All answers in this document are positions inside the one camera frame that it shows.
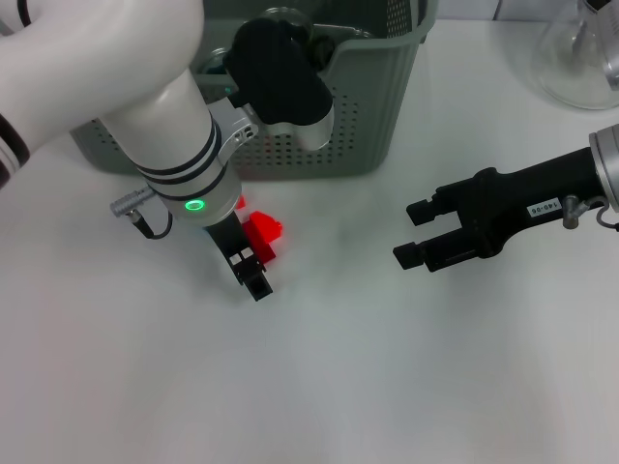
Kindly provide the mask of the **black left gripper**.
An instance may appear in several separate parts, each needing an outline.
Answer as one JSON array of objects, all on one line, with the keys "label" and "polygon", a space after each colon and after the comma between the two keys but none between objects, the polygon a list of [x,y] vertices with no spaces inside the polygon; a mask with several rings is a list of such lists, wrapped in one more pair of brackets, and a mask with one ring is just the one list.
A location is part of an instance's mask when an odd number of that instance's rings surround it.
[{"label": "black left gripper", "polygon": [[265,273],[265,266],[252,249],[238,216],[232,212],[222,221],[205,228],[241,285],[258,302],[273,293]]}]

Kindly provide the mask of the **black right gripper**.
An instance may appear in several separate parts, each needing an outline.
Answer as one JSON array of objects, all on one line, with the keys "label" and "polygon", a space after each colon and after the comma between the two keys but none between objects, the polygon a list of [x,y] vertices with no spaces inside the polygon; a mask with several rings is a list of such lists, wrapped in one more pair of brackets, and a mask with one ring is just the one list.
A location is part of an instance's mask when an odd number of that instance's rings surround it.
[{"label": "black right gripper", "polygon": [[513,235],[563,216],[560,208],[532,215],[532,206],[569,195],[587,200],[603,193],[589,147],[513,173],[485,168],[470,179],[438,188],[430,200],[406,207],[415,226],[455,212],[458,230],[396,246],[393,254],[404,270],[426,266],[430,272],[476,257],[490,258]]}]

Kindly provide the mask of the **grey perforated plastic storage bin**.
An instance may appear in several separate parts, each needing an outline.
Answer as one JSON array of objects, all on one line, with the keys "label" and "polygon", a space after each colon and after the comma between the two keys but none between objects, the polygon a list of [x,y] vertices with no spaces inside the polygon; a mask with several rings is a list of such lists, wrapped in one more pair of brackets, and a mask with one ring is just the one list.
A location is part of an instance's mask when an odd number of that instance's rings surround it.
[{"label": "grey perforated plastic storage bin", "polygon": [[272,7],[309,17],[313,35],[330,36],[337,48],[320,76],[335,104],[329,143],[317,152],[290,135],[261,129],[232,157],[245,181],[356,176],[386,158],[415,56],[434,25],[439,0],[203,0],[206,26],[191,70],[208,103],[235,91],[227,75],[202,67],[217,48],[229,49],[237,29]]}]

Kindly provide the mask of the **dark red toy brick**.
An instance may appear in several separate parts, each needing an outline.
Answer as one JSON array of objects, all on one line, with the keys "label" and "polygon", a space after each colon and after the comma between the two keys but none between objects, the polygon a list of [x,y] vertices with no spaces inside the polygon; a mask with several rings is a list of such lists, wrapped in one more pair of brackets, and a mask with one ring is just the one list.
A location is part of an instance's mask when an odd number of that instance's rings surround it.
[{"label": "dark red toy brick", "polygon": [[244,222],[242,226],[251,244],[251,249],[260,262],[266,265],[273,261],[277,256],[269,242],[262,237],[258,227],[250,220]]}]

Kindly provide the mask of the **large bright red toy brick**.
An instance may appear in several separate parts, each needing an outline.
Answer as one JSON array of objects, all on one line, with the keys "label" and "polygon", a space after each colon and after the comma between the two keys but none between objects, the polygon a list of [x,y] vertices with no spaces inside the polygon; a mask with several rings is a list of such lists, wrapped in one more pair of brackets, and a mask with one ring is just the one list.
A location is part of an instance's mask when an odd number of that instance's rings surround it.
[{"label": "large bright red toy brick", "polygon": [[280,239],[283,234],[282,223],[260,211],[250,213],[243,226],[255,241],[264,244],[270,244]]}]

